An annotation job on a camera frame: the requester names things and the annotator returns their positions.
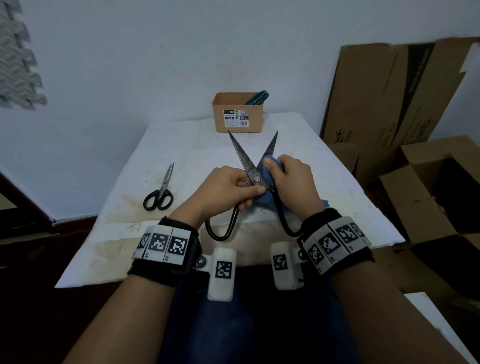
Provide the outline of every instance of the scissor blade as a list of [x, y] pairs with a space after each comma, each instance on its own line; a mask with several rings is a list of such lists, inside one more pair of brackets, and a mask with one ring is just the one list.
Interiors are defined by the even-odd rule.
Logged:
[[170, 167], [167, 170], [167, 173], [165, 174], [165, 177], [163, 179], [163, 184], [168, 185], [168, 181], [170, 181], [170, 177], [172, 176], [172, 171], [173, 171], [173, 162], [170, 164]]
[[237, 142], [237, 140], [233, 137], [231, 132], [228, 132], [230, 135], [230, 139], [232, 140], [233, 146], [235, 148], [235, 151], [237, 152], [237, 156], [240, 158], [240, 162], [243, 166], [243, 169], [245, 172], [247, 172], [248, 178], [250, 178], [250, 182], [254, 185], [262, 185], [267, 188], [267, 186], [264, 183], [263, 178], [260, 179], [260, 182], [255, 182], [255, 176], [262, 176], [262, 174], [258, 171], [258, 169], [255, 167], [255, 165], [252, 163], [250, 158], [248, 158], [247, 153], [243, 150], [243, 148], [240, 146], [240, 144]]
[[265, 151], [264, 155], [262, 156], [262, 158], [260, 159], [260, 162], [258, 162], [257, 164], [257, 169], [258, 170], [264, 170], [263, 168], [263, 159], [266, 157], [266, 156], [272, 156], [273, 155], [273, 150], [275, 149], [275, 144], [276, 144], [276, 137], [278, 135], [278, 130], [276, 131], [275, 133], [275, 136], [273, 137], [272, 141], [270, 142], [270, 144], [268, 145], [267, 147], [267, 150]]

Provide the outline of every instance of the person's left hand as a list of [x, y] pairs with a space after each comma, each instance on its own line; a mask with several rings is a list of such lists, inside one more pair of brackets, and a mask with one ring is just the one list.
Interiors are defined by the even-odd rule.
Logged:
[[263, 186], [243, 187], [249, 180], [244, 170], [229, 166], [214, 168], [195, 193], [180, 205], [170, 218], [180, 221], [187, 218], [189, 222], [184, 222], [199, 228], [205, 220], [230, 210], [238, 203], [239, 210], [242, 211], [252, 205], [253, 197], [265, 193]]

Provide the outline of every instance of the hand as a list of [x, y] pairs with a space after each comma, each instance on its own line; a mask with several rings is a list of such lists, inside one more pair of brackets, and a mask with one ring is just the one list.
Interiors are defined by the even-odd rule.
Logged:
[[282, 202], [301, 221], [325, 210], [325, 205], [315, 187], [310, 166], [286, 154], [282, 154], [277, 160], [285, 167], [285, 174], [269, 158], [264, 159], [264, 165], [275, 181]]
[[243, 187], [249, 182], [247, 173], [238, 168], [214, 168], [193, 195], [181, 204], [171, 219], [183, 221], [196, 229], [212, 216], [239, 204], [242, 211], [252, 205], [252, 198], [265, 193], [263, 186]]

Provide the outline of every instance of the person's left arm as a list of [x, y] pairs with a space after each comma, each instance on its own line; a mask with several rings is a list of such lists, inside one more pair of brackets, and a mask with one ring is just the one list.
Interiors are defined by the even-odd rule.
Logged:
[[[243, 170], [215, 168], [197, 191], [169, 216], [199, 229], [212, 216], [240, 202], [243, 210], [264, 187], [249, 186]], [[154, 363], [162, 345], [175, 293], [169, 287], [130, 274], [78, 339], [64, 363]]]

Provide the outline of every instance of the black wristband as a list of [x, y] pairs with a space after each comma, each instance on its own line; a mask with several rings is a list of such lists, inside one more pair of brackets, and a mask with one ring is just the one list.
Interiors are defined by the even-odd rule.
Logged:
[[180, 266], [165, 262], [156, 262], [147, 259], [135, 259], [127, 274], [134, 274], [153, 282], [166, 286], [176, 287], [190, 272], [191, 264], [202, 254], [202, 247], [198, 240], [198, 231], [194, 227], [177, 220], [163, 217], [159, 225], [171, 226], [191, 232], [186, 251], [186, 265], [184, 271], [179, 271]]
[[[306, 241], [310, 237], [310, 235], [312, 235], [315, 231], [320, 229], [322, 226], [341, 217], [342, 215], [340, 215], [337, 210], [329, 207], [322, 212], [318, 212], [310, 216], [309, 218], [306, 218], [301, 225], [303, 234], [297, 239], [297, 242], [299, 243], [303, 253], [306, 254], [306, 252], [302, 247], [302, 242]], [[351, 253], [345, 258], [343, 258], [342, 260], [340, 260], [339, 262], [335, 263], [326, 272], [326, 275], [332, 277], [333, 275], [335, 275], [336, 273], [344, 269], [347, 269], [358, 263], [366, 262], [366, 261], [375, 262], [372, 251], [370, 250], [369, 247], [365, 247], [363, 249], [358, 250], [357, 252]]]

